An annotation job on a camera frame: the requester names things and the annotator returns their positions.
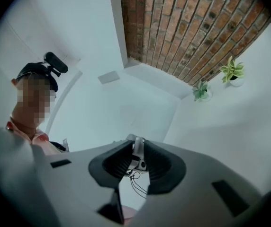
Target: pink shirt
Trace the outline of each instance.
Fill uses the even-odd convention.
[[[39,129],[36,130],[36,134],[32,140],[28,137],[28,135],[20,131],[11,120],[7,122],[6,129],[12,130],[14,134],[26,139],[30,144],[40,146],[45,155],[55,155],[61,153],[60,150],[49,142],[48,135]]]

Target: collar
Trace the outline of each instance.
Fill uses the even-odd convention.
[[[11,119],[7,122],[6,129],[18,133],[23,138],[25,138],[25,139],[27,139],[27,140],[29,140],[31,142],[28,135],[26,135],[24,132],[19,130],[17,128],[17,126],[11,121]],[[40,140],[44,140],[44,141],[49,141],[48,135],[45,134],[43,131],[41,131],[39,128],[36,129],[36,134],[35,134],[35,136],[33,137],[32,140],[34,140],[36,138],[39,138]]]

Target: ear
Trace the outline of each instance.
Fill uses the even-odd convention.
[[[14,85],[16,87],[18,82],[15,79],[11,79],[11,83],[12,83],[12,85]]]

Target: potted plant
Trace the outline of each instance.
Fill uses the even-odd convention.
[[[207,82],[200,81],[197,87],[192,89],[194,101],[200,99],[201,101],[209,101],[212,98],[211,91],[207,88]]]
[[[232,61],[232,56],[229,57],[227,66],[222,66],[220,71],[224,72],[224,77],[222,78],[223,83],[230,82],[231,85],[239,87],[244,83],[244,65],[238,63],[235,65],[235,60]]]

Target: succulent plant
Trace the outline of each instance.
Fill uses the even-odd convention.
[[[243,72],[244,65],[242,62],[235,65],[235,60],[232,61],[232,56],[229,57],[227,66],[222,66],[220,71],[224,72],[224,77],[222,78],[223,83],[231,80],[232,77],[241,78],[244,76]]]
[[[199,98],[207,98],[207,82],[200,81],[197,87],[193,87],[192,91],[194,101],[197,101]]]

